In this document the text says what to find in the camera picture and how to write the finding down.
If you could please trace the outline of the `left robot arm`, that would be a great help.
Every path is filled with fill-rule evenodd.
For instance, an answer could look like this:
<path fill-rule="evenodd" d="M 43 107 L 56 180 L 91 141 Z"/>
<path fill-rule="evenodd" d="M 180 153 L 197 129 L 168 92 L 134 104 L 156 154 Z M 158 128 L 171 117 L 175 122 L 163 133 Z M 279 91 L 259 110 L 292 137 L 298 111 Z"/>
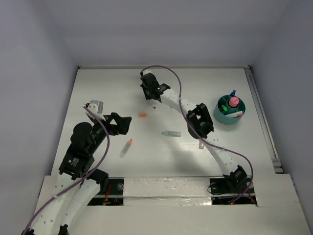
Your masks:
<path fill-rule="evenodd" d="M 74 127 L 51 198 L 37 210 L 22 234 L 70 234 L 91 199 L 110 189 L 108 173 L 92 166 L 93 154 L 109 136 L 126 135 L 132 118 L 117 113 L 97 115 L 90 110 L 87 114 L 93 123 L 80 122 Z"/>

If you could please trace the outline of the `clear blue glue bottle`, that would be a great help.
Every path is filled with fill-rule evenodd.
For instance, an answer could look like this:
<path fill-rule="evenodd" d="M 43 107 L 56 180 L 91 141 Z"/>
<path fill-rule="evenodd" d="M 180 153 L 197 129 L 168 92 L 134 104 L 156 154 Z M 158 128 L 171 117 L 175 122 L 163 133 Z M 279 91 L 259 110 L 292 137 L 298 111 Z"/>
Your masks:
<path fill-rule="evenodd" d="M 230 93 L 230 97 L 234 97 L 235 96 L 235 94 L 236 94 L 236 90 L 233 90 L 231 93 Z"/>

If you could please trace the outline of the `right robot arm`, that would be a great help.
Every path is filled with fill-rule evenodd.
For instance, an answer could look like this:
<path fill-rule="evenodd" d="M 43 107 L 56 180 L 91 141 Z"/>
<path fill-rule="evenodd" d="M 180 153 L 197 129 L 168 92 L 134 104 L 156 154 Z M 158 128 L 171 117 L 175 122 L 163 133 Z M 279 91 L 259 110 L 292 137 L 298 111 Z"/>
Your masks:
<path fill-rule="evenodd" d="M 179 92 L 175 92 L 167 84 L 159 84 L 150 70 L 140 73 L 140 85 L 147 100 L 156 100 L 182 114 L 187 123 L 189 134 L 203 142 L 205 148 L 217 162 L 224 177 L 227 193 L 244 194 L 248 190 L 246 185 L 247 173 L 222 147 L 222 140 L 214 134 L 213 121 L 204 103 L 194 104 L 181 97 L 182 86 L 179 82 Z"/>

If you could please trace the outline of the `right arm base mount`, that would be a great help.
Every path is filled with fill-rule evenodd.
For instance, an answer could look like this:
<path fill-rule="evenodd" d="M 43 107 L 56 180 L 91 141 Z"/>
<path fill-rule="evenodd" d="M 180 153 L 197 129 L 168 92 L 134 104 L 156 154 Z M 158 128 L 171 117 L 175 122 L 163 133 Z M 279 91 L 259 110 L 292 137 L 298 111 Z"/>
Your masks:
<path fill-rule="evenodd" d="M 249 177 L 238 188 L 227 186 L 224 178 L 212 178 L 207 191 L 211 194 L 212 205 L 257 205 Z"/>

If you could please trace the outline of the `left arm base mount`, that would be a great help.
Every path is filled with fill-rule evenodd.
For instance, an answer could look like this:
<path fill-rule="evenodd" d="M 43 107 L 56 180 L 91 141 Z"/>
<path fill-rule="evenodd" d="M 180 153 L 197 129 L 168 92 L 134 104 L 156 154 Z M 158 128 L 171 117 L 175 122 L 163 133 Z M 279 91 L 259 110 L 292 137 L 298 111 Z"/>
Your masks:
<path fill-rule="evenodd" d="M 123 206 L 124 178 L 109 178 L 106 190 L 101 190 L 93 197 L 93 206 Z"/>

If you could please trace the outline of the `purple thin marker pen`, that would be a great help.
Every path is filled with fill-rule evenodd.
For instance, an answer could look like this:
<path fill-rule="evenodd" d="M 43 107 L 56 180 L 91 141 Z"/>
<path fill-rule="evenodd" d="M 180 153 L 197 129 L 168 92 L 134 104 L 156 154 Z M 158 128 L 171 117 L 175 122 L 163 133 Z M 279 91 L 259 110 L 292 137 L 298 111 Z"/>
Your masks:
<path fill-rule="evenodd" d="M 153 105 L 153 108 L 155 109 L 156 108 L 156 102 L 154 100 L 152 100 L 151 103 Z"/>

